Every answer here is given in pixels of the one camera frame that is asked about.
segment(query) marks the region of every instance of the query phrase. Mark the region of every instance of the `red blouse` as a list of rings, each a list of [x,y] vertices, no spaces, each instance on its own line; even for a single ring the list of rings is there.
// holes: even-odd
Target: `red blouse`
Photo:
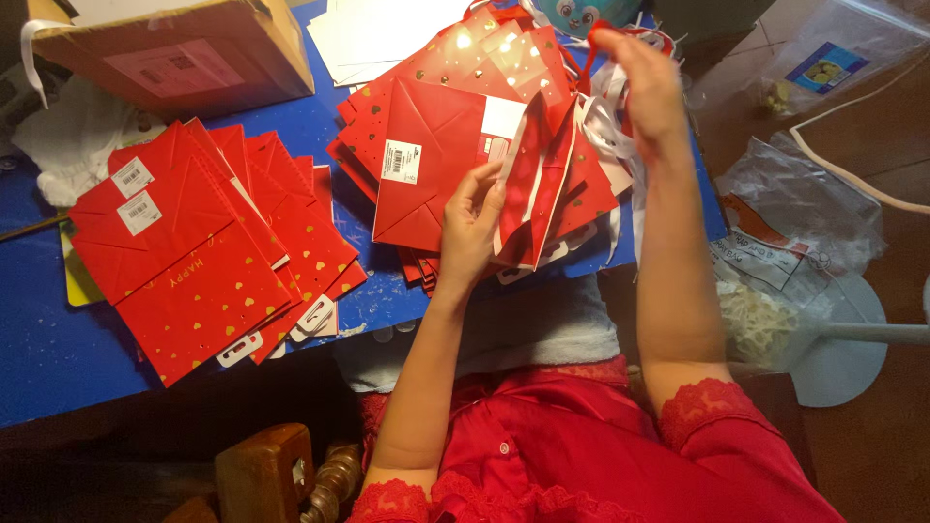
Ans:
[[[735,383],[683,386],[657,434],[622,357],[555,370],[459,381],[432,502],[394,479],[350,521],[843,521]]]

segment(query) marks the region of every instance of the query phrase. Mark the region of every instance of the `blue tabletop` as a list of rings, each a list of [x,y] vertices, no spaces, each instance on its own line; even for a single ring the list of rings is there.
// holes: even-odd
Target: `blue tabletop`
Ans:
[[[326,10],[319,0],[295,7],[298,23],[305,27]],[[214,119],[208,127],[243,124],[247,136],[277,130],[294,156],[313,155],[315,163],[332,164],[326,146],[339,132],[336,105],[349,95],[347,88],[333,88],[315,45],[306,34],[307,54],[316,94],[301,100]],[[709,239],[726,236],[724,222],[695,147],[697,175],[705,209]],[[38,168],[28,160],[13,171],[0,173],[0,231],[15,229],[55,215],[38,193]],[[339,300],[339,328],[345,335],[358,334],[423,316],[429,303],[419,285],[408,285],[400,271],[396,248],[371,243],[374,205],[338,169],[333,170],[336,223],[343,236],[358,248],[360,263],[369,272],[366,283]],[[506,288],[492,278],[478,289],[479,299],[537,285],[553,277],[576,277],[601,268],[635,262],[629,193],[621,195],[621,238],[613,259],[606,264],[609,243],[599,235],[569,257],[541,269]],[[58,228],[0,244],[3,285],[0,300],[0,427],[78,409],[117,397],[160,389],[161,381],[148,362],[139,362],[136,344],[119,314],[106,303],[81,308],[67,304]],[[288,350],[318,345],[314,340]],[[215,372],[215,360],[206,362],[182,380]]]

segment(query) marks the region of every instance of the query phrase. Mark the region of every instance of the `price tag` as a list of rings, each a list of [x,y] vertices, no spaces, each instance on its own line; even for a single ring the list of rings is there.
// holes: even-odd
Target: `price tag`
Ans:
[[[155,181],[155,177],[152,176],[149,169],[145,167],[142,160],[139,160],[138,156],[124,165],[123,168],[116,171],[110,179],[113,180],[113,183],[116,184],[116,188],[119,189],[120,193],[123,193],[123,196],[126,198],[129,198],[141,190],[142,187]]]
[[[423,148],[414,143],[387,140],[384,144],[381,178],[416,185],[419,177],[419,157],[422,151]]]
[[[123,223],[126,224],[126,228],[134,236],[162,217],[161,211],[155,206],[155,202],[152,201],[148,191],[136,194],[131,200],[120,206],[116,212],[119,213]]]

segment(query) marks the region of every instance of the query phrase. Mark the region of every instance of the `white ribbon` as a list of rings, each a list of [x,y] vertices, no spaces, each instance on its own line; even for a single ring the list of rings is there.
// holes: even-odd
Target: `white ribbon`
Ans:
[[[22,53],[22,65],[26,68],[26,78],[29,80],[29,85],[33,86],[33,89],[35,89],[35,92],[39,93],[39,98],[42,99],[42,107],[46,109],[48,109],[46,92],[42,88],[42,79],[39,78],[39,73],[35,70],[33,36],[43,29],[51,29],[53,27],[73,26],[51,20],[29,20],[22,24],[22,30],[20,31],[20,52]]]

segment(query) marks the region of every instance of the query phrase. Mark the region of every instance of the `woman's left hand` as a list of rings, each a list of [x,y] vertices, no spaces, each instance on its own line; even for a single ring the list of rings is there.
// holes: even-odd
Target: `woman's left hand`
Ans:
[[[504,207],[502,162],[474,168],[445,204],[443,246],[437,291],[471,291],[494,252],[494,232]]]

